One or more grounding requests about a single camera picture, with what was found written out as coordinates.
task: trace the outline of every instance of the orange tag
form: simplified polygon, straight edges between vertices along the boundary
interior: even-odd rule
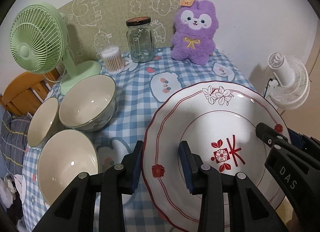
[[[181,0],[179,5],[186,6],[186,7],[191,7],[194,1],[195,0]]]

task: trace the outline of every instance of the white wall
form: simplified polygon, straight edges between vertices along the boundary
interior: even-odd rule
[[[57,8],[71,0],[17,0],[0,26],[0,92],[24,72],[10,53],[10,27],[17,13],[32,2]],[[307,0],[211,0],[220,28],[214,40],[219,51],[250,78],[260,91],[268,56],[275,51],[307,61],[314,41],[317,17]]]

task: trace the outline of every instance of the black cable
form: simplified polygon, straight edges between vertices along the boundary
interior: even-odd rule
[[[271,82],[273,79],[272,78],[270,78],[269,80],[268,80],[268,83],[267,83],[267,86],[266,86],[266,91],[264,92],[264,98],[266,98],[266,95],[267,95],[267,89],[268,89],[268,86],[269,86],[269,82]]]

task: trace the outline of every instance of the fan stand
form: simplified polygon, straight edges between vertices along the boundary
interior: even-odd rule
[[[101,65],[96,61],[85,61],[75,65],[68,49],[66,49],[66,55],[62,58],[62,62],[67,70],[67,73],[61,81],[62,95],[66,95],[78,82],[90,76],[98,75],[101,71]]]

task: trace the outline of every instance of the tablecloth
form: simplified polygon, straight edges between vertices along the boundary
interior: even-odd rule
[[[201,81],[231,81],[254,89],[252,84],[218,50],[210,56],[206,65],[196,65],[190,60],[171,59],[170,47],[157,48],[152,62],[132,62],[130,53],[123,54],[125,70],[111,75],[117,85],[117,109],[110,122],[102,129],[85,133],[98,152],[103,171],[120,163],[123,156],[131,153],[137,140],[143,140],[148,124],[159,106],[174,92]],[[108,74],[102,67],[100,74]],[[59,102],[63,95],[55,84],[48,97]],[[23,212],[27,229],[31,231],[46,210],[48,204],[38,187],[37,162],[41,148],[27,147],[23,164]],[[94,231],[97,231],[100,195],[97,195]],[[142,176],[133,195],[123,195],[124,221],[127,232],[172,232],[172,227],[154,208]]]

